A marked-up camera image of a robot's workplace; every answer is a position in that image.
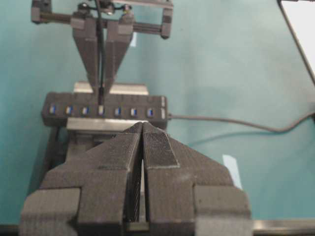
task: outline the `white tape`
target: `white tape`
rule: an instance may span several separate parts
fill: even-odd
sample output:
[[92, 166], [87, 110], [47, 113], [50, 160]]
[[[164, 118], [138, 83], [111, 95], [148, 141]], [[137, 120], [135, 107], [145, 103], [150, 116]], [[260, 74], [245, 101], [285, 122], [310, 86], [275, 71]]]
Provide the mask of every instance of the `white tape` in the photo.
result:
[[242, 189], [240, 172], [238, 170], [237, 160], [229, 155], [223, 155], [223, 163], [230, 171], [235, 187]]
[[130, 43], [130, 46], [131, 47], [136, 47], [137, 46], [137, 33], [133, 33], [133, 37], [132, 37], [132, 41], [131, 41], [131, 43]]

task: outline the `cable wire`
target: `cable wire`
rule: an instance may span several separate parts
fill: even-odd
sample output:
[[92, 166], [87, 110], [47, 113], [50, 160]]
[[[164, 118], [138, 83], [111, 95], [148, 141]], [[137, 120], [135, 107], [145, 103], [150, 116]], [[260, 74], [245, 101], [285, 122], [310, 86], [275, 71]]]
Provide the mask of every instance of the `cable wire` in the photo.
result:
[[287, 133], [297, 127], [300, 123], [307, 120], [310, 117], [313, 117], [315, 115], [315, 112], [308, 113], [298, 120], [294, 121], [292, 124], [283, 127], [283, 128], [272, 128], [260, 124], [255, 124], [247, 121], [237, 120], [237, 119], [229, 119], [229, 118], [217, 118], [217, 117], [201, 117], [201, 116], [182, 116], [182, 115], [172, 115], [169, 114], [169, 119], [186, 119], [186, 120], [199, 120], [199, 121], [217, 121], [217, 122], [225, 122], [225, 123], [234, 123], [234, 124], [240, 124], [244, 126], [249, 126], [256, 129], [261, 129], [265, 131], [269, 131], [272, 133]]
[[99, 87], [99, 93], [100, 93], [100, 100], [103, 101], [103, 82], [104, 82], [104, 64], [105, 64], [105, 46], [104, 46], [104, 34], [103, 34], [103, 20], [102, 20], [102, 13], [100, 9], [99, 0], [94, 0], [97, 10], [97, 16], [98, 16], [98, 33], [99, 33], [99, 40], [100, 40], [100, 87]]

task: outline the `metal rod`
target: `metal rod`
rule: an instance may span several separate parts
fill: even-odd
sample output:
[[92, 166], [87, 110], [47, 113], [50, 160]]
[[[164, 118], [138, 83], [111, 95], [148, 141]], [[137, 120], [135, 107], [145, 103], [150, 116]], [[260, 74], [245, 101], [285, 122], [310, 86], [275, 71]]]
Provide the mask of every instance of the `metal rod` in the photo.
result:
[[113, 3], [118, 4], [129, 4], [129, 5], [140, 5], [140, 6], [150, 6], [150, 7], [160, 7], [164, 9], [173, 9], [174, 6], [169, 1], [159, 1], [159, 0], [112, 0]]
[[[143, 223], [126, 223], [128, 236], [149, 236], [150, 225]], [[0, 225], [1, 235], [17, 235], [17, 225]], [[309, 220], [254, 220], [254, 236], [315, 236], [315, 219]]]
[[[71, 23], [71, 15], [58, 14], [58, 13], [41, 13], [40, 18], [43, 23], [61, 23], [68, 24]], [[103, 27], [107, 28], [108, 20], [103, 19]], [[160, 34], [161, 26], [156, 24], [147, 24], [147, 23], [134, 23], [133, 29], [138, 33], [147, 33], [147, 34]]]

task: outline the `teal table surface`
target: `teal table surface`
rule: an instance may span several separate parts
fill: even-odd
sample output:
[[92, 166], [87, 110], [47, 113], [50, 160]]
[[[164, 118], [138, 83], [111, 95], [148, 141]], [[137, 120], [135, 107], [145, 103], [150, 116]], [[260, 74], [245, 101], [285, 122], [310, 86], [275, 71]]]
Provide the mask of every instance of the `teal table surface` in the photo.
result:
[[[79, 0], [53, 0], [71, 14]], [[1, 0], [0, 223], [19, 221], [49, 136], [40, 111], [50, 91], [86, 72], [66, 25], [30, 22], [30, 0]], [[315, 88], [276, 0], [174, 0], [172, 36], [138, 35], [118, 82], [145, 83], [179, 115], [282, 127], [315, 110]], [[137, 21], [161, 11], [135, 8]], [[315, 217], [315, 125], [275, 135], [217, 122], [172, 120], [170, 135], [223, 163], [237, 159], [254, 219]]]

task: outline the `blue usb port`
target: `blue usb port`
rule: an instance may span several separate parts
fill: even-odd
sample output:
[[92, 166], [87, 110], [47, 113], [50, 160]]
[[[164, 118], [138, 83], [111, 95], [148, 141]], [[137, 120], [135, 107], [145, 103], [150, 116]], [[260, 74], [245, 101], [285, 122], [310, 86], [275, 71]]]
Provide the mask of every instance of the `blue usb port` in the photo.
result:
[[148, 110], [147, 110], [147, 116], [149, 117], [149, 118], [151, 118], [151, 117], [153, 117], [153, 109], [152, 108], [149, 108]]
[[137, 109], [132, 108], [131, 111], [130, 111], [130, 114], [131, 114], [132, 117], [136, 117], [137, 116]]
[[122, 114], [121, 108], [120, 108], [120, 107], [116, 108], [116, 109], [115, 109], [115, 116], [116, 116], [116, 117], [120, 117], [121, 114]]
[[67, 115], [71, 115], [72, 110], [73, 110], [73, 107], [72, 107], [72, 106], [67, 106], [66, 109], [65, 109], [65, 113], [66, 113]]
[[98, 115], [99, 116], [105, 115], [105, 108], [103, 105], [98, 106]]
[[49, 114], [56, 114], [56, 105], [50, 105]]
[[82, 115], [86, 116], [89, 113], [89, 107], [82, 108]]

